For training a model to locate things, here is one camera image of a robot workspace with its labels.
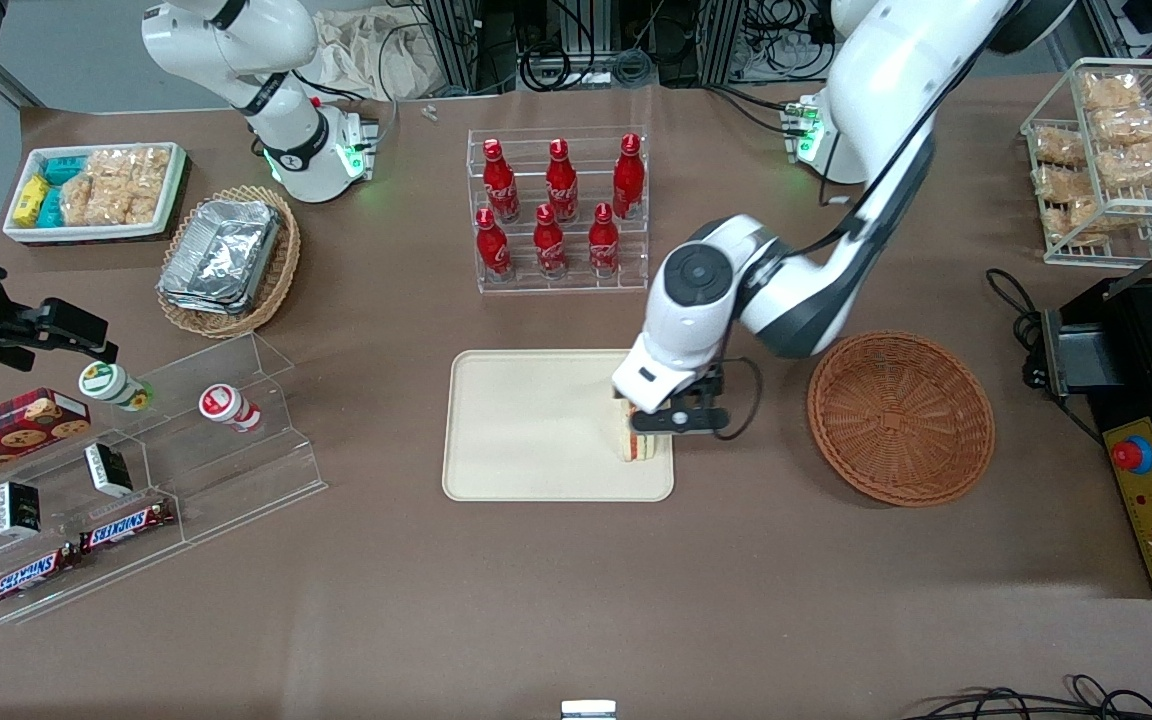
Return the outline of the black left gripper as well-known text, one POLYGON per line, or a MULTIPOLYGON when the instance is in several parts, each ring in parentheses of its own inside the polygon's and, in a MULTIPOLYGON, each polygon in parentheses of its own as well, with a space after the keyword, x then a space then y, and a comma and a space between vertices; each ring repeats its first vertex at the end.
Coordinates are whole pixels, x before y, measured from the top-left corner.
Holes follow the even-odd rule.
MULTIPOLYGON (((682 424, 682 433, 708 433, 717 435, 730 425, 730 411, 722 406, 723 363, 714 363, 704 370, 685 389, 681 389, 676 400, 681 402, 681 411, 687 415, 682 424)), ((631 411, 631 430, 644 435, 673 434, 676 432, 675 411, 664 407, 647 414, 643 409, 631 411)))

